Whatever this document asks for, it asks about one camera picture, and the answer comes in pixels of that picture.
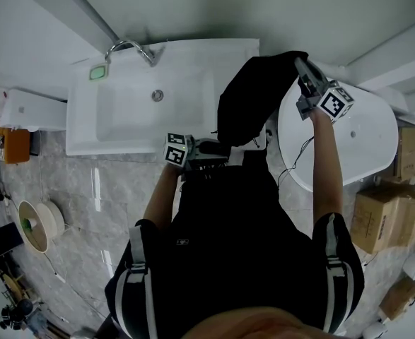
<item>white sink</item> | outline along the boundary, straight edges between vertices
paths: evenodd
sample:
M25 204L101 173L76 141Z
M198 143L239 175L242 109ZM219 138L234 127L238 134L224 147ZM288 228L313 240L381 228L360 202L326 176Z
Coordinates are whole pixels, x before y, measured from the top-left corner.
M74 66L67 107L66 153L151 153L167 132L215 138L221 93L251 57L259 40L184 40L164 45L151 68L134 48L110 55L108 77L89 81L103 56ZM163 99L152 99L155 90Z

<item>hand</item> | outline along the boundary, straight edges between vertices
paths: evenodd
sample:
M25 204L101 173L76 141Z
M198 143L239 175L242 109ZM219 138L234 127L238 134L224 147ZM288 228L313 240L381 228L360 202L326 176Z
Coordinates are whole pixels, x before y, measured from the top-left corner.
M177 177L182 174L182 168L181 167L178 167L176 165L171 165L170 163L166 164L164 170L171 173L171 174L175 174Z
M331 122L331 119L329 118L328 114L326 114L319 108L312 109L311 112L309 113L309 117L311 118L311 121L313 124L316 124L319 120L323 120L323 119L327 119L328 121Z

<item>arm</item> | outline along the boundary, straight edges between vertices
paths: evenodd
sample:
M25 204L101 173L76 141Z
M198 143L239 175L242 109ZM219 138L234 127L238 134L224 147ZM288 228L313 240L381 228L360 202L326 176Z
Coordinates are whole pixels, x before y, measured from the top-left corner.
M314 224L328 213L342 214L342 173L329 117L315 109L314 126Z
M173 201L179 172L179 169L174 165L166 165L163 168L144 212L143 218L152 221L159 230L168 227L173 218Z

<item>drain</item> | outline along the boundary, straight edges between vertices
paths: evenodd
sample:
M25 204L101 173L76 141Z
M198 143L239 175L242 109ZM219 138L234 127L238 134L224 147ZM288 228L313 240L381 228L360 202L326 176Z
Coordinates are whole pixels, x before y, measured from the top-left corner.
M163 92L159 89L152 92L151 98L154 102L160 102L163 99Z

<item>faucet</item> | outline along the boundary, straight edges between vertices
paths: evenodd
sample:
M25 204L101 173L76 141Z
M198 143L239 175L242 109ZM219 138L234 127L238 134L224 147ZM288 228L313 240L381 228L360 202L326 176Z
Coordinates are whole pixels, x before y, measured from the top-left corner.
M125 44L133 45L136 48L136 51L143 57L143 59L146 61L147 64L149 64L149 66L155 66L157 64L158 58L161 52L163 51L163 49L161 49L156 55L154 55L150 51L149 52L145 51L144 48L140 44L135 42L134 40L125 39L125 40L120 40L119 42L117 42L115 45L113 45L111 48L108 49L107 53L105 54L105 61L108 64L110 64L111 63L110 54Z

